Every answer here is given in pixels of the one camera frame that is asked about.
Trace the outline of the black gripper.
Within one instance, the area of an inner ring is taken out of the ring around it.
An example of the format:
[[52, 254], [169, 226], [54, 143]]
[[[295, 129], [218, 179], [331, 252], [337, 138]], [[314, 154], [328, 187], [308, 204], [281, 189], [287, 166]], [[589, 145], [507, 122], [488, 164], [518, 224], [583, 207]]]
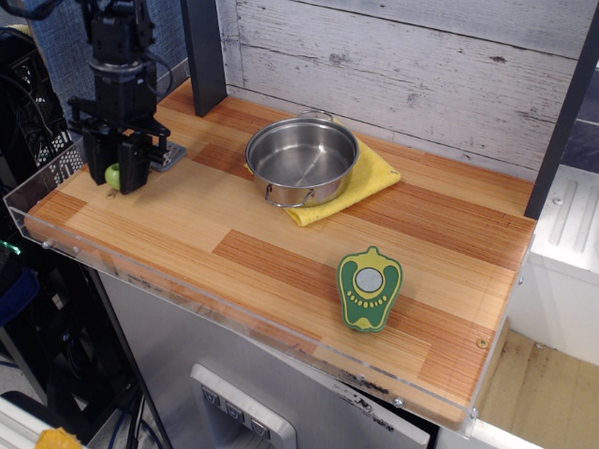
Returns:
[[[146, 184], [151, 161], [168, 164], [172, 160], [168, 148], [170, 132], [154, 118], [157, 99], [164, 95], [157, 90], [156, 61], [136, 60], [116, 65], [93, 60], [90, 67], [94, 72], [95, 98], [68, 100], [72, 113], [70, 127], [82, 133], [88, 168], [95, 183], [106, 183], [106, 170], [118, 162], [120, 192], [127, 195]], [[118, 144], [117, 135], [109, 133], [127, 129], [158, 138], [150, 159], [149, 139], [129, 138]]]

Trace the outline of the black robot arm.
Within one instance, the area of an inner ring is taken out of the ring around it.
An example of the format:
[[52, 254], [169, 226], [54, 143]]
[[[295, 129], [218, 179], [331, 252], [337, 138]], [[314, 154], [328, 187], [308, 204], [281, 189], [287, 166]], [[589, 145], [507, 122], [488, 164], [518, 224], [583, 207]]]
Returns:
[[88, 168], [96, 184], [126, 195], [146, 184], [152, 166], [172, 162], [169, 130], [154, 114], [160, 59], [149, 48], [154, 23], [144, 1], [81, 3], [92, 46], [90, 67], [95, 98], [68, 100], [70, 126], [83, 137]]

